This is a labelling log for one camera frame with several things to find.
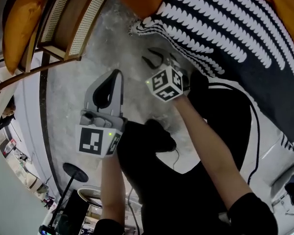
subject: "orange cushion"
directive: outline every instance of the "orange cushion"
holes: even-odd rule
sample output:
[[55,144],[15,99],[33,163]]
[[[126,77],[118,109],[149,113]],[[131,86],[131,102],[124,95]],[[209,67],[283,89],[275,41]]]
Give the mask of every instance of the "orange cushion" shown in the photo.
[[11,74],[17,69],[42,13],[44,0],[16,0],[3,32],[3,57]]

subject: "floor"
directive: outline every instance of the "floor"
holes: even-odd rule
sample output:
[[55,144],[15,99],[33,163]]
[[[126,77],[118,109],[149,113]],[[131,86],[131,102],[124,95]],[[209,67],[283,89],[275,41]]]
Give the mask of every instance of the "floor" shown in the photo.
[[[108,0],[98,18],[82,61],[67,63],[49,70],[48,132],[52,160],[62,188],[69,180],[62,169],[64,162],[70,162],[83,169],[89,176],[87,185],[100,186],[100,160],[75,152],[74,128],[80,120],[80,111],[87,88],[100,75],[113,69],[120,69],[124,76],[124,116],[140,123],[148,118],[155,118],[163,124],[176,140],[177,149],[180,152],[180,158],[175,164],[176,171],[185,173],[199,162],[186,127],[177,111],[170,103],[162,103],[154,98],[144,84],[144,81],[152,76],[152,72],[142,62],[141,56],[146,54],[148,47],[162,47],[174,53],[181,66],[188,71],[191,71],[193,67],[158,35],[129,36],[129,26],[135,20],[135,15],[119,0]],[[261,158],[259,170],[251,181],[251,187],[263,201],[270,205],[268,184],[283,172],[281,170],[288,166],[288,163],[294,161],[294,154],[289,154],[287,150],[279,146],[280,131],[259,110],[257,114],[261,123]],[[246,180],[255,168],[256,145],[257,129],[253,116],[250,142],[241,171]],[[159,155],[159,158],[172,167],[177,159],[177,153],[164,153]],[[79,188],[81,185],[83,184],[76,181],[73,183],[74,188]],[[127,193],[130,189],[131,186],[126,182]],[[283,208],[275,210],[275,215],[280,234],[287,234],[294,228],[294,216],[285,216]]]

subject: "cable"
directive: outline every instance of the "cable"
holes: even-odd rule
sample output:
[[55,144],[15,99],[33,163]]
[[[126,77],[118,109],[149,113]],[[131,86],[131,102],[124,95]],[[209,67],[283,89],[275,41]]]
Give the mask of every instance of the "cable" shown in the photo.
[[135,214],[134,214],[133,208],[132,208],[131,203],[130,203],[130,201],[129,201],[129,198],[130,198],[130,196],[131,196],[132,191],[133,191],[133,187],[132,187],[132,189],[129,191],[129,194],[128,194],[128,196],[127,196],[127,204],[128,204],[129,208],[130,208],[131,211],[132,211],[132,214],[133,214],[133,217],[134,217],[134,221],[135,221],[135,224],[136,224],[137,233],[138,233],[138,235],[141,235],[141,232],[140,232],[140,230],[139,230],[139,226],[138,226],[138,223],[137,223],[137,220],[136,220],[136,217],[135,217]]
[[[227,87],[227,88],[230,88],[234,91],[238,91],[242,94],[244,94],[246,96],[245,93],[241,92],[239,89],[231,86],[231,85],[228,85],[228,84],[223,84],[223,83],[211,83],[209,84],[209,87],[210,86],[224,86],[224,87]],[[255,166],[255,169],[250,173],[249,177],[248,177],[248,181],[247,181],[247,184],[249,185],[250,184],[250,180],[251,180],[251,177],[254,175],[254,173],[258,170],[258,166],[259,166],[259,146],[260,146],[260,125],[259,125],[259,119],[258,119],[258,115],[256,113],[256,109],[254,107],[254,105],[252,104],[252,102],[250,101],[250,99],[248,98],[249,100],[249,103],[250,103],[250,106],[253,110],[253,113],[255,114],[255,117],[256,117],[256,122],[257,122],[257,132],[258,132],[258,139],[257,139],[257,157],[256,157],[256,166]]]
[[175,170],[174,169],[174,166],[175,166],[175,164],[176,164],[176,162],[179,160],[179,158],[180,158],[180,153],[178,152],[178,150],[177,149],[175,149],[176,150],[176,152],[177,152],[177,159],[176,159],[176,161],[173,163],[173,170]]
[[48,184],[48,182],[49,182],[49,180],[50,180],[51,177],[52,177],[52,175],[47,179],[47,181],[45,182],[45,185]]
[[13,124],[12,124],[12,123],[10,123],[10,124],[11,124],[11,126],[12,126],[12,128],[13,128],[14,132],[16,133],[16,136],[18,136],[18,138],[19,138],[20,142],[22,142],[22,140],[20,139],[20,137],[19,137],[18,133],[16,132],[16,130],[15,130],[15,128],[14,128],[14,126],[13,126]]

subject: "forearm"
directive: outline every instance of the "forearm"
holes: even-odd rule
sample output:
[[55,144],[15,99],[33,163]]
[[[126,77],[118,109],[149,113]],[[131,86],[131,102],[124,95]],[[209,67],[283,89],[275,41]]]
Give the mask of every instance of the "forearm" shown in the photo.
[[101,218],[113,219],[124,225],[125,186],[116,154],[102,160],[101,202]]
[[226,144],[193,108],[188,98],[184,96],[178,98],[175,106],[209,175],[214,176],[215,173],[223,170],[237,170]]
[[251,190],[240,176],[229,148],[193,108],[187,97],[179,97],[174,104],[185,122],[202,164],[225,205],[230,208]]

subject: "wall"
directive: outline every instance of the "wall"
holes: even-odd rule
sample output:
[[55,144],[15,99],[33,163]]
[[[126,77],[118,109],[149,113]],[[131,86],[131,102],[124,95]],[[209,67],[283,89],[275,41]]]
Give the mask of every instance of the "wall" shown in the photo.
[[[22,131],[20,129],[20,125],[17,120],[12,119],[10,125],[8,126],[12,138],[16,142],[16,147],[22,151],[27,157],[31,158],[26,144],[25,140],[22,134]],[[40,178],[39,173],[36,170],[35,164],[34,163],[26,163],[25,164],[26,170],[28,170],[31,174],[35,175],[36,177]]]
[[294,206],[292,206],[290,197],[286,196],[284,199],[284,207],[279,203],[274,207],[274,216],[278,222],[278,229],[280,235],[292,234],[294,230],[294,215],[285,215],[288,213],[294,213]]
[[[40,66],[42,53],[36,53],[33,57],[31,68]],[[21,133],[23,134],[22,142],[27,148],[26,155],[32,160],[39,178],[42,182],[52,175],[48,162],[43,131],[40,120],[39,106],[39,83],[40,72],[29,76],[18,83],[14,93],[15,98],[15,119],[17,120]],[[56,187],[54,178],[48,181],[49,194],[59,199],[59,191]]]
[[0,152],[0,235],[37,234],[47,212],[16,177]]

